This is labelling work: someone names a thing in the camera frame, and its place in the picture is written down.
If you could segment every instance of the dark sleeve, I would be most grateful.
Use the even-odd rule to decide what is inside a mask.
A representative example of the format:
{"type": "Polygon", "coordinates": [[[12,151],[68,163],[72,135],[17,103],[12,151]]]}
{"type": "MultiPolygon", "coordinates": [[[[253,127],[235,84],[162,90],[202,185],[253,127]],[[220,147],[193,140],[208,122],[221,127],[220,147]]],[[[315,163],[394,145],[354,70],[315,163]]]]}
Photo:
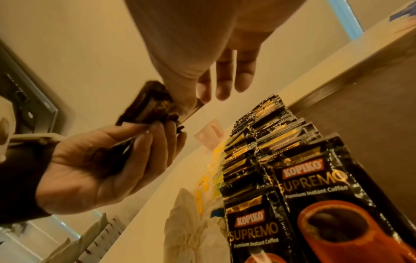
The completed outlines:
{"type": "Polygon", "coordinates": [[[36,203],[36,188],[57,143],[24,143],[7,149],[0,163],[0,224],[49,216],[36,203]]]}

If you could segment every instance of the hand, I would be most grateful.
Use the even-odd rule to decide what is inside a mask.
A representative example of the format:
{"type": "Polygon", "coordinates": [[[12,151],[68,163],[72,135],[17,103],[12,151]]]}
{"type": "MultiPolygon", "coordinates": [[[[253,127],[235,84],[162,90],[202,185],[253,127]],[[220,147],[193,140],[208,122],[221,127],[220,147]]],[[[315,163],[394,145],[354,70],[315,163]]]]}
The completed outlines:
{"type": "Polygon", "coordinates": [[[152,63],[177,105],[191,110],[211,99],[210,66],[216,61],[216,97],[253,81],[260,46],[305,0],[125,0],[152,63]]]}
{"type": "Polygon", "coordinates": [[[120,202],[161,175],[185,145],[186,133],[176,125],[126,123],[83,133],[60,142],[36,190],[38,205],[50,214],[73,214],[120,202]],[[124,169],[104,172],[83,160],[89,147],[110,147],[138,136],[124,169]]]}

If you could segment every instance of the white table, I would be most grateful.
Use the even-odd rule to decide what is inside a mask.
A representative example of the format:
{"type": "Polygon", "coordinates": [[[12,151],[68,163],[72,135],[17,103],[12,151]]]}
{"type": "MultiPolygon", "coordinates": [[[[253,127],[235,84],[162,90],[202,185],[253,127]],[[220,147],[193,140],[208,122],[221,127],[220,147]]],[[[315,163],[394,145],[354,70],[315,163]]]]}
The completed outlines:
{"type": "MultiPolygon", "coordinates": [[[[389,23],[387,19],[381,21],[360,39],[347,44],[280,91],[279,95],[286,105],[297,102],[408,33],[411,29],[397,32],[406,21],[407,18],[398,19],[392,23],[389,23]]],[[[194,189],[206,166],[210,163],[211,157],[212,152],[203,147],[185,157],[167,176],[101,263],[162,262],[165,220],[169,216],[179,189],[194,189]]]]}

